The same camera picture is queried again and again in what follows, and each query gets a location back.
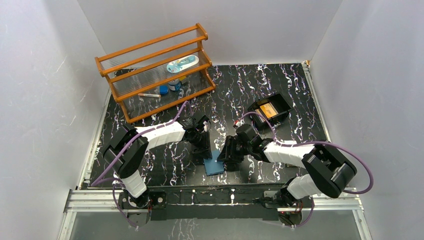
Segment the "blue card holder wallet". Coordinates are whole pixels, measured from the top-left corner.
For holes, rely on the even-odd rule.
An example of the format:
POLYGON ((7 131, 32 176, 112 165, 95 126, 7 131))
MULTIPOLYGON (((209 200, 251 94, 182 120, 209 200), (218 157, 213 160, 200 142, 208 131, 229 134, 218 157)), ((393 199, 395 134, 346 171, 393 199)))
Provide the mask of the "blue card holder wallet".
POLYGON ((220 154, 219 150, 213 150, 211 152, 212 157, 203 160, 205 173, 207 176, 214 176, 222 174, 225 171, 224 163, 218 161, 218 156, 220 154))

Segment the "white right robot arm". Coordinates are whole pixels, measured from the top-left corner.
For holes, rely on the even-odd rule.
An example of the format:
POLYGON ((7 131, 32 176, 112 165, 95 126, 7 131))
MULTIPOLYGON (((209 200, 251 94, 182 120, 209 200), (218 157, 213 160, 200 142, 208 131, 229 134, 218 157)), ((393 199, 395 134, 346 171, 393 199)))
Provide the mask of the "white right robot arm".
POLYGON ((225 138, 217 159, 227 167, 234 167, 246 156, 266 163, 288 164, 307 172, 289 179, 276 192, 264 192, 256 202, 266 208, 295 207, 303 198, 318 194, 336 199, 357 174, 357 168, 328 142, 282 146, 271 138, 262 138, 249 124, 243 124, 234 136, 225 138))

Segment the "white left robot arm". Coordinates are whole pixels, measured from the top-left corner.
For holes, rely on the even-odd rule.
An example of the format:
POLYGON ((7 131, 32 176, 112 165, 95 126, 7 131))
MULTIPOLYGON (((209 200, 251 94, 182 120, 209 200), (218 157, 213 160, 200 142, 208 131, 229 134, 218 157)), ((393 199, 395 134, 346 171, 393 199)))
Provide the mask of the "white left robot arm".
POLYGON ((204 114, 179 117, 177 120, 143 128, 141 132, 125 124, 100 149, 100 153, 123 183, 130 202, 137 208, 144 208, 150 202, 150 191, 139 167, 146 151, 169 143, 188 142, 192 145, 191 152, 195 157, 210 159, 212 151, 208 125, 209 118, 204 114))

